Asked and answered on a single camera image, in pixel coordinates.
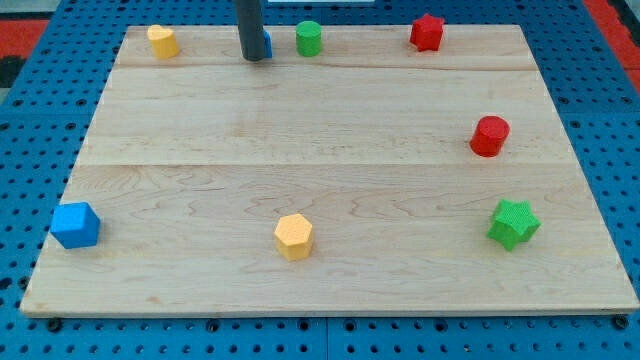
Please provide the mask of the grey cylindrical robot arm stick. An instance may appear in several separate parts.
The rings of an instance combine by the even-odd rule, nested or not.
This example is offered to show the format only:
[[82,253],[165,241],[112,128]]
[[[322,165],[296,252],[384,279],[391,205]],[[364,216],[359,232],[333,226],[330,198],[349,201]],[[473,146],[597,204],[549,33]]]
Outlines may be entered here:
[[264,24],[259,0],[234,1],[241,52],[245,60],[256,62],[266,57]]

